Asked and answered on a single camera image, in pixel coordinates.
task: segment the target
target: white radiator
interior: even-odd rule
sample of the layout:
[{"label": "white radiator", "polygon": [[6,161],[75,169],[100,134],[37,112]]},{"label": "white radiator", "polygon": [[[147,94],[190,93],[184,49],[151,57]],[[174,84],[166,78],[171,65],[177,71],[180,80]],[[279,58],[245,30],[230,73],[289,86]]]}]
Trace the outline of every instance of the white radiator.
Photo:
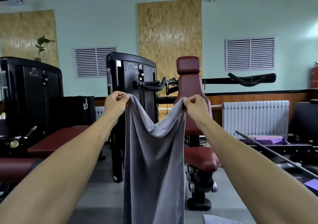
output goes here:
[{"label": "white radiator", "polygon": [[104,108],[105,107],[95,107],[96,120],[98,120],[98,118],[100,118],[103,115]]},{"label": "white radiator", "polygon": [[234,137],[280,135],[287,137],[289,101],[224,102],[222,127]]}]

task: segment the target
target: red fire extinguisher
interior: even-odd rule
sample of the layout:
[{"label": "red fire extinguisher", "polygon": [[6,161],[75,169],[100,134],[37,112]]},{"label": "red fire extinguisher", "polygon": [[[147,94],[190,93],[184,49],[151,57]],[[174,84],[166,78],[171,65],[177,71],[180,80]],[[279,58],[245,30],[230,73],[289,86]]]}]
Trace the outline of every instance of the red fire extinguisher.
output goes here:
[{"label": "red fire extinguisher", "polygon": [[311,69],[311,89],[318,89],[318,63],[314,63],[315,65]]}]

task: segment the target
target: foam grip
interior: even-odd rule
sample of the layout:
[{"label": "foam grip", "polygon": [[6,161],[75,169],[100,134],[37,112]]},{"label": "foam grip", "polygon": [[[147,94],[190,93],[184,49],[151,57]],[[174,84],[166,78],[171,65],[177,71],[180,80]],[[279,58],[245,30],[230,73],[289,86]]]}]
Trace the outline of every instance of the foam grip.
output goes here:
[{"label": "foam grip", "polygon": [[[296,165],[298,166],[302,166],[301,163],[295,162]],[[290,170],[290,169],[295,169],[296,167],[291,165],[290,163],[279,163],[276,164],[277,166],[279,166],[280,168],[282,168],[283,170]]]}]

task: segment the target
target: forearm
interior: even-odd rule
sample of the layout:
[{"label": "forearm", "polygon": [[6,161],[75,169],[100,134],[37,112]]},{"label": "forearm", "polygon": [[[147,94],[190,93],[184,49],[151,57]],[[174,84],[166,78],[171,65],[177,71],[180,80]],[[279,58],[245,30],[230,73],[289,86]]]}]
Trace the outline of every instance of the forearm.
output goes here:
[{"label": "forearm", "polygon": [[66,223],[116,120],[104,114],[45,159],[0,205],[0,224]]},{"label": "forearm", "polygon": [[317,222],[318,198],[303,184],[212,119],[199,128],[258,224]]}]

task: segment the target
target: gray floor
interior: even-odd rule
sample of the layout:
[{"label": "gray floor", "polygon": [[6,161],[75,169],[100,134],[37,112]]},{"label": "gray floor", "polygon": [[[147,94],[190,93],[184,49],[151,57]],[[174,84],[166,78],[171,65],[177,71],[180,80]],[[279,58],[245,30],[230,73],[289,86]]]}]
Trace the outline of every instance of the gray floor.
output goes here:
[{"label": "gray floor", "polygon": [[[123,203],[123,183],[117,184],[112,178],[111,152],[108,146],[103,150],[106,160],[97,162],[94,172],[77,204],[68,224],[120,224]],[[202,214],[213,214],[243,224],[255,224],[251,214],[237,195],[224,170],[214,173],[218,192],[208,193],[212,202],[208,212],[185,211],[185,224],[202,224]],[[186,199],[190,192],[187,189]]]}]

